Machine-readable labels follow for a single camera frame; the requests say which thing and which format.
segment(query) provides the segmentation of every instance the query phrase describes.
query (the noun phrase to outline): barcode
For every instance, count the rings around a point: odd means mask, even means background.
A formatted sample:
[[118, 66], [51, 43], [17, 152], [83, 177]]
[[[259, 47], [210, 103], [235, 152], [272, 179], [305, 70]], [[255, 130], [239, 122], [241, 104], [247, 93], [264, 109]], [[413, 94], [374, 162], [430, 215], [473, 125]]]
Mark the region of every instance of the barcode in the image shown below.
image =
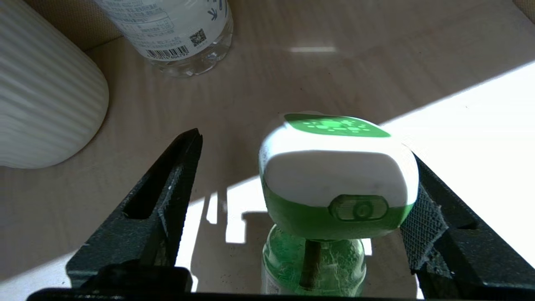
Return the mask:
[[150, 57], [160, 58], [160, 59], [179, 58], [179, 57], [187, 56], [189, 54], [189, 50], [186, 46], [180, 46], [180, 47], [168, 49], [168, 50], [146, 50], [146, 51]]

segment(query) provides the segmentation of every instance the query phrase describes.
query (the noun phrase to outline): qr code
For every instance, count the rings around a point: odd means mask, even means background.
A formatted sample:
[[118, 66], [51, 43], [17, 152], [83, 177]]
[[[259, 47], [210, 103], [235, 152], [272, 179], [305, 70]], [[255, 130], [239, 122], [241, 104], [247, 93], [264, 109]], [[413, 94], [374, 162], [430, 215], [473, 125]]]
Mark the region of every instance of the qr code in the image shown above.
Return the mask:
[[202, 30], [201, 28], [201, 30], [190, 36], [189, 39], [192, 41], [193, 46], [197, 47], [197, 45], [206, 41], [206, 35], [204, 34], [204, 30]]

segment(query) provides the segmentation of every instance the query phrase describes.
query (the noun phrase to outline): white ceramic vase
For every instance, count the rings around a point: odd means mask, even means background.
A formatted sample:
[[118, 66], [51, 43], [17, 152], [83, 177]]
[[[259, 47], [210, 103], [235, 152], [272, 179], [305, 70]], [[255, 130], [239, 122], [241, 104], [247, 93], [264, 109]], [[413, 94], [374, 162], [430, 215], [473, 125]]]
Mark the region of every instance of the white ceramic vase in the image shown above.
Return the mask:
[[0, 1], [0, 165], [64, 161], [95, 135], [108, 109], [95, 63], [22, 0]]

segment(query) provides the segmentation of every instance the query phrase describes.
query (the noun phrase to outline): mosquito repellent device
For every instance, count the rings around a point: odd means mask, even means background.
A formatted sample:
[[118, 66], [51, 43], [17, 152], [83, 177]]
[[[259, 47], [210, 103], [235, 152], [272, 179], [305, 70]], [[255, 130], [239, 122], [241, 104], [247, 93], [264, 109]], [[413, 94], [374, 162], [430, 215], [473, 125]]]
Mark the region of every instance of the mosquito repellent device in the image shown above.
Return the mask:
[[355, 239], [399, 227], [418, 193], [412, 152], [362, 119], [285, 114], [259, 156], [268, 212], [307, 239]]

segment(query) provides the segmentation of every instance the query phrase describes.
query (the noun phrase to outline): plastic water bottle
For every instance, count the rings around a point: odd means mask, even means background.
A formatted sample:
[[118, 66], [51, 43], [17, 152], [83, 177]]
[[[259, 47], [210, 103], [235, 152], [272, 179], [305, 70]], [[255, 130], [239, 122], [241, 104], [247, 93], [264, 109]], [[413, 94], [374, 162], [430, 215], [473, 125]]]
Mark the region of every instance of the plastic water bottle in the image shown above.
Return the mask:
[[151, 64], [173, 77], [212, 69], [232, 40], [227, 0], [95, 0]]

